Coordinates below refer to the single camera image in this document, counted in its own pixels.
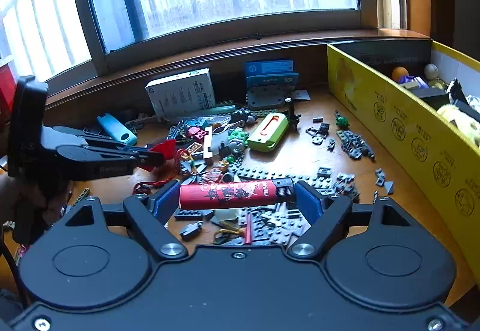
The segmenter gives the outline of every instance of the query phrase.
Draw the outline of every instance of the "metal bolt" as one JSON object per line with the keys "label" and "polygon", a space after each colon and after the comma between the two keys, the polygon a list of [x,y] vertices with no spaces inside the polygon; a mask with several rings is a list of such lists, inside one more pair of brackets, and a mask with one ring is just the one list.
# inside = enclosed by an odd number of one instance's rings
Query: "metal bolt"
{"label": "metal bolt", "polygon": [[300,257],[311,255],[315,252],[315,247],[308,243],[299,243],[292,247],[292,253]]}
{"label": "metal bolt", "polygon": [[178,243],[167,243],[160,247],[160,252],[165,255],[179,255],[183,252],[183,246]]}
{"label": "metal bolt", "polygon": [[245,254],[244,252],[234,252],[232,254],[232,257],[234,257],[235,259],[245,259],[247,257],[247,254]]}
{"label": "metal bolt", "polygon": [[44,318],[38,318],[33,324],[38,331],[49,331],[50,329],[50,322]]}
{"label": "metal bolt", "polygon": [[443,328],[443,320],[433,319],[428,323],[428,331],[440,331]]}

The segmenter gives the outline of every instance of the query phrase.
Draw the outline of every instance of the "light blue usb drive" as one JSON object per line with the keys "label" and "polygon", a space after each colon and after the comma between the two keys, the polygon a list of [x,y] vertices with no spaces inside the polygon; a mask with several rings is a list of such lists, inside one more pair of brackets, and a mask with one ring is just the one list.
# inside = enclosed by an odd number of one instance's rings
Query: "light blue usb drive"
{"label": "light blue usb drive", "polygon": [[118,142],[127,143],[129,146],[134,146],[137,143],[137,137],[109,113],[105,113],[103,116],[97,116],[97,121],[105,132]]}

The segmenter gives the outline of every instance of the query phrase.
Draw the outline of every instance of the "purple object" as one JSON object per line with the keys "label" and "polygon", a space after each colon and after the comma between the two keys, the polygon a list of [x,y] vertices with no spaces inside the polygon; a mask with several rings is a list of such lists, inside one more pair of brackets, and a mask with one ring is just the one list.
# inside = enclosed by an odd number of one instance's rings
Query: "purple object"
{"label": "purple object", "polygon": [[420,78],[419,76],[403,75],[398,80],[398,83],[401,85],[402,83],[411,82],[412,80],[414,80],[418,83],[419,88],[428,88],[429,87],[426,84],[426,82],[422,78]]}

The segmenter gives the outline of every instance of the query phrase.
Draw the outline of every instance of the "white product box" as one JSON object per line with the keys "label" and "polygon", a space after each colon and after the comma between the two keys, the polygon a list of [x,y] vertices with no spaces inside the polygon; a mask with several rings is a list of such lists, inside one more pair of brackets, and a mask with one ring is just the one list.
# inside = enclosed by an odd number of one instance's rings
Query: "white product box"
{"label": "white product box", "polygon": [[146,90],[159,119],[215,106],[208,68],[153,80],[146,85]]}

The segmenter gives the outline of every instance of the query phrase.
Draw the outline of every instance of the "wooden table surface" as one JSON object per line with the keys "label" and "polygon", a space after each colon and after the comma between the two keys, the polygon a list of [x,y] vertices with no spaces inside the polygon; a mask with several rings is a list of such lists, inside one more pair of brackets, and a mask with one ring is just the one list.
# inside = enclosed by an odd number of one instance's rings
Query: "wooden table surface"
{"label": "wooden table surface", "polygon": [[[374,192],[378,190],[379,196],[385,196],[385,190],[375,185],[375,170],[383,168],[387,180],[394,181],[394,194],[391,196],[400,206],[411,214],[418,222],[428,229],[443,245],[450,251],[457,263],[457,278],[447,299],[446,304],[451,305],[464,295],[472,286],[475,280],[473,274],[463,257],[460,247],[454,241],[452,234],[447,229],[446,224],[430,204],[426,196],[418,188],[413,179],[400,166],[400,164],[388,153],[380,142],[369,132],[357,118],[349,112],[337,99],[332,96],[328,90],[321,89],[309,91],[311,101],[299,102],[295,104],[296,113],[301,113],[302,117],[298,126],[298,132],[289,130],[282,139],[277,148],[270,153],[262,153],[247,149],[244,166],[254,167],[262,166],[268,171],[276,171],[292,174],[315,175],[318,167],[331,167],[333,170],[332,178],[336,178],[337,173],[355,174],[355,184],[361,193],[361,203],[371,203]],[[359,161],[351,159],[340,148],[340,140],[335,131],[334,111],[338,110],[346,116],[350,122],[350,129],[359,133],[375,151],[376,160],[363,157]],[[330,137],[335,138],[337,144],[333,152],[327,150],[327,143],[321,146],[312,144],[311,137],[305,133],[309,127],[315,127],[312,118],[323,116],[324,121],[330,123]],[[164,137],[167,134],[167,127],[161,124],[150,124],[138,132],[138,145],[145,145],[148,142]],[[172,168],[171,162],[163,168],[160,178],[167,178]],[[95,181],[75,183],[72,201],[82,192],[85,187],[90,188],[91,195],[100,198],[102,203],[122,202],[129,196],[134,185],[137,182],[153,180],[152,175],[145,170],[137,168],[133,175],[107,178]],[[168,228],[177,237],[178,231],[189,222],[177,222],[173,218],[169,220]],[[110,228],[113,232],[125,234],[125,230],[118,227]],[[202,233],[191,242],[186,242],[186,247],[191,253],[197,244],[211,244],[213,234],[218,229],[217,226],[209,222],[204,222]],[[363,232],[364,227],[352,228],[350,234]],[[6,243],[12,252],[15,251],[16,244],[11,238],[6,236]],[[11,276],[6,267],[0,266],[0,286],[12,287]]]}

